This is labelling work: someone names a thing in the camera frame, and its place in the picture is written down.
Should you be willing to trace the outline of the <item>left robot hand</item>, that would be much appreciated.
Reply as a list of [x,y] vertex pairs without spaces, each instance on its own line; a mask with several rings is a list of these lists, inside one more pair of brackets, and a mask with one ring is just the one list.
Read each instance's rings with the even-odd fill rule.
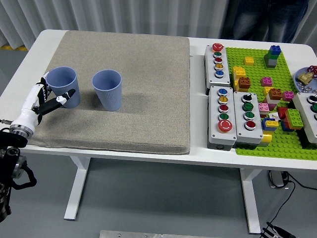
[[54,68],[45,73],[41,81],[32,87],[20,116],[10,124],[9,131],[30,138],[42,116],[60,107],[76,107],[79,103],[76,71],[66,66]]

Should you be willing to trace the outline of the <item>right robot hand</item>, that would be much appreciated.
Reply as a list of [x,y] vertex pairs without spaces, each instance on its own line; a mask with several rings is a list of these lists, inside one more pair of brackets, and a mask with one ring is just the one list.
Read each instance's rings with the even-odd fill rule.
[[267,227],[263,228],[263,232],[260,233],[261,238],[296,238],[295,235],[290,232],[274,226],[272,223],[267,222]]

